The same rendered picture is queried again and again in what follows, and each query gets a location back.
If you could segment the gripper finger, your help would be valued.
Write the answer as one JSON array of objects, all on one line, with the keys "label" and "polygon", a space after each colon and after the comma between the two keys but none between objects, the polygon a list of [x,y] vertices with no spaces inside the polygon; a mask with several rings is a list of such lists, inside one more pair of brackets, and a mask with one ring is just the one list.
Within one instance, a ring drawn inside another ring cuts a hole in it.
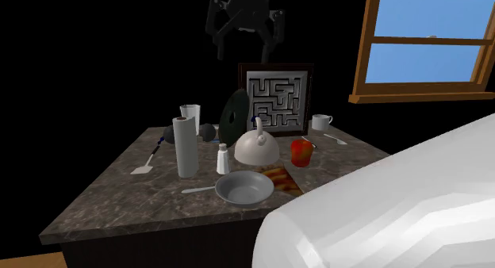
[{"label": "gripper finger", "polygon": [[[215,19],[217,14],[225,10],[229,16],[229,20],[219,29],[215,28]],[[213,43],[217,46],[217,58],[223,59],[224,56],[224,37],[234,28],[240,26],[242,17],[242,2],[241,0],[210,0],[209,8],[205,23],[205,32],[213,38]]]},{"label": "gripper finger", "polygon": [[261,63],[267,63],[270,58],[270,54],[274,51],[275,47],[282,43],[285,39],[285,10],[271,10],[269,18],[273,21],[274,31],[270,34],[270,31],[265,22],[258,23],[255,31],[259,34],[263,41],[263,51]]}]

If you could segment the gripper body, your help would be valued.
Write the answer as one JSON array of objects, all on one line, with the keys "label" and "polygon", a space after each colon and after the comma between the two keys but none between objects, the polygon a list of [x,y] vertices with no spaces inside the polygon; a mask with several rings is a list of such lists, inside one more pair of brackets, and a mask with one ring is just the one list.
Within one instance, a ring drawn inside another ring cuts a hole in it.
[{"label": "gripper body", "polygon": [[227,14],[230,20],[227,30],[234,28],[252,29],[256,32],[267,31],[270,0],[228,0]]}]

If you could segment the framed maze picture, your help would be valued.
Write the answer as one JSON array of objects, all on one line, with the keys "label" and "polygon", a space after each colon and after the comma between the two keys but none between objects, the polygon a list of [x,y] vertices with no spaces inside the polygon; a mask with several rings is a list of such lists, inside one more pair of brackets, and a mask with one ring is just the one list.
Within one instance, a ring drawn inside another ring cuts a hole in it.
[{"label": "framed maze picture", "polygon": [[313,81],[312,63],[240,63],[239,88],[247,91],[246,129],[258,127],[274,137],[305,136]]}]

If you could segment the white tall cup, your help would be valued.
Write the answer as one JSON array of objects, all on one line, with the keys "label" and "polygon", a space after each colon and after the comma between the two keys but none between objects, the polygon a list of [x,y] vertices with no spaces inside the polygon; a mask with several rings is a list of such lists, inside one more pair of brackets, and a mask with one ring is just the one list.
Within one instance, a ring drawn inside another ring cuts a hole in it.
[{"label": "white tall cup", "polygon": [[198,136],[199,126],[200,126],[201,106],[197,104],[181,105],[180,111],[183,117],[193,117],[195,119],[195,130],[196,130],[196,135]]}]

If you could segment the dark green disc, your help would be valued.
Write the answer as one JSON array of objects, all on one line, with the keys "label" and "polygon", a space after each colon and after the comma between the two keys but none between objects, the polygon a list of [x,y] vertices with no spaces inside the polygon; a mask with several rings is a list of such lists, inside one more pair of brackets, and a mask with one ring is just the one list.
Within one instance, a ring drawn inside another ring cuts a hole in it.
[{"label": "dark green disc", "polygon": [[218,129],[221,144],[231,147],[246,132],[248,112],[247,91],[238,89],[228,99],[221,114]]}]

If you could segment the black dumbbell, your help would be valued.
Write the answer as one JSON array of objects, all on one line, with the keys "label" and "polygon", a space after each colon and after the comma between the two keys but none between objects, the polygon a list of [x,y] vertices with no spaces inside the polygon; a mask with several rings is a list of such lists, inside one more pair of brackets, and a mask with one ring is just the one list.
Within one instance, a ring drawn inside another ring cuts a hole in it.
[{"label": "black dumbbell", "polygon": [[[210,142],[215,139],[217,134],[217,130],[212,124],[201,124],[199,126],[199,133],[198,135],[203,139],[204,142]],[[174,136],[174,129],[173,126],[167,126],[164,131],[163,131],[163,136],[160,138],[160,140],[163,142],[167,142],[169,144],[174,144],[175,143],[175,136]]]}]

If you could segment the white mug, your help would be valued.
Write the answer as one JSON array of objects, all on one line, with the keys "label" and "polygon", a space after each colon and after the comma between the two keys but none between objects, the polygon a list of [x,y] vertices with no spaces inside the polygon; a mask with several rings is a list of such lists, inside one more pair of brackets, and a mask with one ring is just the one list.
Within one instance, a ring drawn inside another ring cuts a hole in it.
[{"label": "white mug", "polygon": [[312,129],[318,131],[328,130],[330,124],[332,123],[332,120],[333,116],[325,114],[314,114],[312,116]]}]

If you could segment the white paper towel roll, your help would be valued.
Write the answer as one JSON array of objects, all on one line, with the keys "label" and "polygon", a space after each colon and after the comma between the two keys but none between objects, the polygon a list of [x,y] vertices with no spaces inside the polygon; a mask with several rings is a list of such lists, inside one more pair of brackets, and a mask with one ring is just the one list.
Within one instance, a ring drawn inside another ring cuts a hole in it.
[{"label": "white paper towel roll", "polygon": [[172,121],[178,176],[191,178],[199,169],[195,119],[193,117],[176,117]]}]

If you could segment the white kettle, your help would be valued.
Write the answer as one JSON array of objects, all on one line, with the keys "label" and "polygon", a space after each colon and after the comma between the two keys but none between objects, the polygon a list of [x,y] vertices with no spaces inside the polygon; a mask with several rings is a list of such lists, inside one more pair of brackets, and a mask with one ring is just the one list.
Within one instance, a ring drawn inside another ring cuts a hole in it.
[{"label": "white kettle", "polygon": [[263,129],[262,121],[255,118],[256,130],[245,132],[237,141],[235,159],[246,165],[267,166],[276,163],[280,157],[276,139]]}]

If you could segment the white salt shaker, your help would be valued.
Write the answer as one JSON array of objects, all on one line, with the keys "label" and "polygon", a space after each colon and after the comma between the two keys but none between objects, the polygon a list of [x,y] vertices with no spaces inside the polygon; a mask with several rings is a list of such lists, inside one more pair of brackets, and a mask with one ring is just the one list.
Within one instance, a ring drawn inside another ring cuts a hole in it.
[{"label": "white salt shaker", "polygon": [[230,173],[229,155],[227,144],[219,144],[217,153],[217,173],[224,175]]}]

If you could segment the white spoon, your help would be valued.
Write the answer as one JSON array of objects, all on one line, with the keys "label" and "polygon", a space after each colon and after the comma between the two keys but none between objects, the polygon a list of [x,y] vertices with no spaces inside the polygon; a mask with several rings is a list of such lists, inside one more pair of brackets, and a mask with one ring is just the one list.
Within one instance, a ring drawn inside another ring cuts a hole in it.
[{"label": "white spoon", "polygon": [[334,137],[334,136],[331,136],[331,135],[329,135],[329,134],[327,134],[327,133],[324,133],[324,136],[326,136],[326,137],[328,137],[328,138],[330,138],[330,139],[333,139],[333,140],[334,140],[334,141],[336,141],[339,145],[347,145],[347,143],[346,143],[345,141],[343,141],[343,140],[341,140],[341,139],[339,139],[339,138],[336,138],[336,137]]}]

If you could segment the red apple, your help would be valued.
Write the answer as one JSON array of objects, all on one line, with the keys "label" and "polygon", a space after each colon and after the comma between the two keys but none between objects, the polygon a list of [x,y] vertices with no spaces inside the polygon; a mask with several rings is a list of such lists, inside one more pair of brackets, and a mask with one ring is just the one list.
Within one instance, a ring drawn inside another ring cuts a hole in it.
[{"label": "red apple", "polygon": [[307,167],[313,153],[313,146],[303,139],[294,140],[290,145],[291,163],[296,167]]}]

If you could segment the grey bowl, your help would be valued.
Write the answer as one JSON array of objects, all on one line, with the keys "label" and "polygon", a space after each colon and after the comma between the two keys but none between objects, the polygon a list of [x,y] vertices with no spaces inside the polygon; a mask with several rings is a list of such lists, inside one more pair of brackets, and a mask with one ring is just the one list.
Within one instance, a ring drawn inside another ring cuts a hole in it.
[{"label": "grey bowl", "polygon": [[219,178],[215,191],[219,198],[231,205],[252,208],[272,195],[274,183],[265,174],[240,170]]}]

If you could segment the silver table knife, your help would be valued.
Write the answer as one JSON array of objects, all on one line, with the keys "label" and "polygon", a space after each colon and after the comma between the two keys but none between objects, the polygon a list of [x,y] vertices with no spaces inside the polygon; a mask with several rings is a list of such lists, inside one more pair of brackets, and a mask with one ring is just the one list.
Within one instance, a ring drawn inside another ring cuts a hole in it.
[{"label": "silver table knife", "polygon": [[183,193],[183,194],[196,193],[196,192],[201,192],[201,191],[205,191],[205,190],[213,190],[213,189],[215,189],[215,186],[199,187],[199,188],[182,190],[181,193]]}]

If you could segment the orange patterned cutting board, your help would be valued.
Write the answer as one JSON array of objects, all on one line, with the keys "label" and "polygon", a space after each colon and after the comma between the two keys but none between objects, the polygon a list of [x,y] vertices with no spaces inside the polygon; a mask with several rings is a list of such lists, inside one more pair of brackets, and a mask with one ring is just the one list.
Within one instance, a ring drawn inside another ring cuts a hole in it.
[{"label": "orange patterned cutting board", "polygon": [[303,194],[303,191],[283,165],[260,167],[259,173],[266,175],[274,183],[274,187],[277,190],[295,197]]}]

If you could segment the wooden framed window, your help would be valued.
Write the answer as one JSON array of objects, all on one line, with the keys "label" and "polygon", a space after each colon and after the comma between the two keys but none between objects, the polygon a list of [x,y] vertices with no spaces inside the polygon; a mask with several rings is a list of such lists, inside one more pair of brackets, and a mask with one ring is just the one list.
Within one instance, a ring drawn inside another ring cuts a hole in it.
[{"label": "wooden framed window", "polygon": [[[419,101],[469,101],[495,99],[495,92],[486,90],[495,64],[495,5],[481,39],[375,36],[380,0],[366,0],[359,53],[352,94],[354,104]],[[468,82],[366,83],[366,73],[373,44],[415,44],[439,46],[478,46],[474,69]]]}]

